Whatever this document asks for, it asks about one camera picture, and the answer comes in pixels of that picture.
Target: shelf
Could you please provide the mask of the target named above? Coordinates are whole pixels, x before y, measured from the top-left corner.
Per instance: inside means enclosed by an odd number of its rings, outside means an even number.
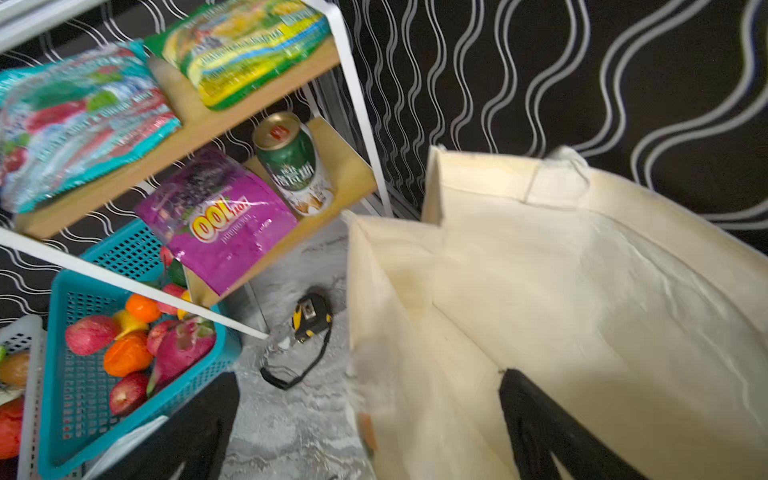
[[[205,307],[214,305],[227,296],[229,292],[240,288],[245,282],[263,272],[296,245],[310,238],[336,218],[341,210],[356,204],[376,190],[376,181],[373,178],[371,168],[325,120],[315,118],[307,124],[307,127],[312,131],[320,159],[328,170],[331,183],[336,190],[333,202],[321,214],[313,217],[301,217],[299,224],[222,296],[217,295],[200,277],[187,270],[189,291],[192,300],[198,305]],[[269,174],[261,166],[258,158],[250,159],[245,163],[245,166],[265,179],[273,190],[276,190]]]
[[[40,210],[17,215],[14,219],[16,230],[38,239],[55,235],[89,211],[96,210],[338,64],[336,45],[333,40],[326,40],[311,57],[245,100],[215,112],[205,108],[192,84],[178,70],[159,58],[152,58],[150,68],[183,127],[141,160],[62,194]]]

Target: plastic packaging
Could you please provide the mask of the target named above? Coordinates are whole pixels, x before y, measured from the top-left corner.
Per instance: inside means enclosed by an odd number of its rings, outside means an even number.
[[[14,213],[142,158],[181,123],[141,42],[0,72],[2,206]]]
[[[212,147],[198,151],[136,214],[217,294],[296,226],[288,206],[259,177]]]
[[[206,107],[221,110],[308,58],[329,33],[326,18],[299,0],[229,0],[146,43],[190,79]]]

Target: orange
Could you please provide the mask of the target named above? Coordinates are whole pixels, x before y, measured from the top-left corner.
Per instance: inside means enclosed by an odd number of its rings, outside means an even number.
[[[147,350],[147,334],[131,332],[113,343],[104,354],[104,371],[112,376],[126,376],[148,368],[153,358]]]
[[[125,309],[141,322],[152,323],[160,318],[163,313],[157,308],[157,302],[138,293],[128,297]]]

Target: blue plastic basket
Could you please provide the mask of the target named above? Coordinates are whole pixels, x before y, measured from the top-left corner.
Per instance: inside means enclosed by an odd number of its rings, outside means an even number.
[[[148,281],[162,273],[160,247],[149,227],[135,220],[88,249],[82,258],[135,280]],[[120,379],[104,371],[107,349],[77,356],[67,348],[64,334],[83,316],[116,313],[130,295],[127,290],[70,270],[62,270],[53,281],[38,457],[43,478],[64,477],[131,430],[159,415],[170,415],[240,355],[237,334],[216,324],[216,344],[208,355],[135,412],[122,419],[113,417],[109,392]]]

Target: green can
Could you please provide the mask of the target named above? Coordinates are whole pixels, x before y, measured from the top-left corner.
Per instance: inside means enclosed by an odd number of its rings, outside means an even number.
[[[299,214],[317,215],[333,201],[333,189],[309,129],[287,111],[265,118],[253,132],[259,160]]]

